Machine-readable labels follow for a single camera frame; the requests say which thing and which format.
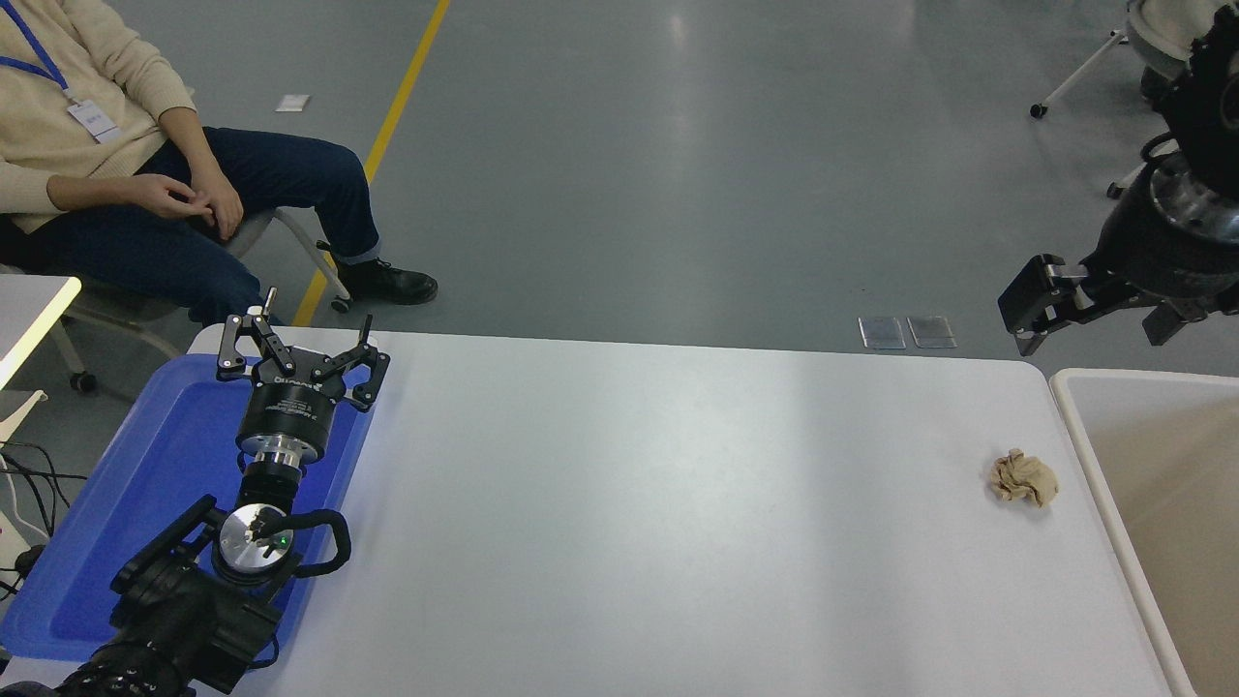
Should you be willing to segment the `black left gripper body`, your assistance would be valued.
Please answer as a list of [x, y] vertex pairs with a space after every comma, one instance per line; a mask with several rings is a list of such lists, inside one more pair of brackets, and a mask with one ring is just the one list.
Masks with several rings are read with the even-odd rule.
[[344, 380], [326, 374], [330, 357], [295, 345], [290, 350], [292, 375], [282, 374], [282, 361], [261, 358], [252, 369], [253, 392], [242, 418], [235, 444], [256, 453], [274, 439], [292, 439], [304, 453], [322, 453], [330, 442], [335, 409], [344, 396]]

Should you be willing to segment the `person's left hand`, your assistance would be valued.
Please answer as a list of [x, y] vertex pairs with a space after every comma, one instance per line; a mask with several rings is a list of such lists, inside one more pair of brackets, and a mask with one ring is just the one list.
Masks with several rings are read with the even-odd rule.
[[195, 170], [191, 189], [190, 204], [216, 229], [221, 241], [230, 241], [242, 225], [245, 210], [225, 173], [221, 170]]

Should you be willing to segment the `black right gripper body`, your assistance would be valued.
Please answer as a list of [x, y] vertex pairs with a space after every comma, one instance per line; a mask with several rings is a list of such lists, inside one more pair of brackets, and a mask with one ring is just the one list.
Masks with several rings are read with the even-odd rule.
[[1083, 264], [1145, 292], [1189, 300], [1233, 288], [1237, 253], [1235, 199], [1191, 178], [1137, 178]]

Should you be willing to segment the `person's right hand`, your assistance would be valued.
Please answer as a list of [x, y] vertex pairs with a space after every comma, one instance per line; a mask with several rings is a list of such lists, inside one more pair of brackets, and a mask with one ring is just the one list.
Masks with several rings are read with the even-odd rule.
[[160, 218], [185, 220], [185, 218], [208, 215], [211, 212], [199, 202], [198, 194], [190, 184], [169, 176], [139, 173], [123, 180], [121, 184], [123, 199], [128, 204], [136, 204]]

